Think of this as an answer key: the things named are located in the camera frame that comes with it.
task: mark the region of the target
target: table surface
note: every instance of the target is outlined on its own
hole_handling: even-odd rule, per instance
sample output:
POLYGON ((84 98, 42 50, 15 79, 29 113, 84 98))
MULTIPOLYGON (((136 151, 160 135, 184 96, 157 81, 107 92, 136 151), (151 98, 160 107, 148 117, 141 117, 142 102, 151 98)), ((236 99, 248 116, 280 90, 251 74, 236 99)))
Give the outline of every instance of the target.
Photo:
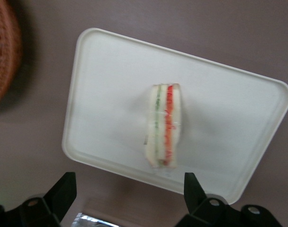
MULTIPOLYGON (((288 84, 288 1, 21 0, 25 59, 0 102, 0 204, 17 207, 75 171, 79 212, 120 224, 174 226, 183 196, 74 162, 61 142, 75 45, 98 27, 288 84)), ((288 227, 288 112, 242 197, 288 227)))

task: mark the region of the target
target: wicker basket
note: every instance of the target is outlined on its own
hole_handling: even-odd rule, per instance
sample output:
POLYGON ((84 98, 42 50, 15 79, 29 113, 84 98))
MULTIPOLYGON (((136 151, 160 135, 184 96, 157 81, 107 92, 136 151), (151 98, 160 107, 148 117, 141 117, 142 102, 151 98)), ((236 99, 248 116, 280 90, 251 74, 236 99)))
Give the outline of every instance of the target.
POLYGON ((15 14, 0 0, 0 100, 8 90, 22 57, 21 31, 15 14))

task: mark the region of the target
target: metal object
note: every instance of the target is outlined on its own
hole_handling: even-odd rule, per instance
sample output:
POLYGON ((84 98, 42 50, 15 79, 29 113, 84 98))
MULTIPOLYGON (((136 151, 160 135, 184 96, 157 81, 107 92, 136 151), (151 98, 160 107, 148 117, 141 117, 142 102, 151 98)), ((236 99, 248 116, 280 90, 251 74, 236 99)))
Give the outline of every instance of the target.
POLYGON ((193 173, 185 173, 184 199, 189 214, 176 227, 281 227, 264 207, 243 206, 241 211, 216 198, 207 198, 193 173))
POLYGON ((120 227, 107 221, 79 213, 71 227, 120 227))
POLYGON ((65 173, 45 194, 5 212, 0 205, 0 227, 59 227, 77 196, 75 173, 65 173))

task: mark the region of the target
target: plastic tray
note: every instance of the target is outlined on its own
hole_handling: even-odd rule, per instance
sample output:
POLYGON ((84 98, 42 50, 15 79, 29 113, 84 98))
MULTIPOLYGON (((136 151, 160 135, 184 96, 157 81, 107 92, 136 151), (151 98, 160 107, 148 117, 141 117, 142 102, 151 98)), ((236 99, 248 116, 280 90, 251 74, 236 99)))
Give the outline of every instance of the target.
POLYGON ((72 160, 183 193, 185 172, 229 204, 242 195, 288 110, 288 85, 97 28, 77 42, 63 134, 72 160), (153 84, 179 83, 178 167, 144 156, 153 84))

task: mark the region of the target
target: green filling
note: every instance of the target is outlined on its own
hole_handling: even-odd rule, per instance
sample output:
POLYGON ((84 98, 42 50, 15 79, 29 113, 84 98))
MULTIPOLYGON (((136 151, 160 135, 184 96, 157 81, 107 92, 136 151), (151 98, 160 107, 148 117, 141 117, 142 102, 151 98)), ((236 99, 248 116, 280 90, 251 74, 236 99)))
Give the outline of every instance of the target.
POLYGON ((155 122, 154 122, 154 129, 155 129, 155 154, 156 157, 158 157, 159 153, 159 109, 160 109, 160 96, 161 96, 161 85, 158 87, 158 93, 157 93, 157 99, 155 102, 155 122))

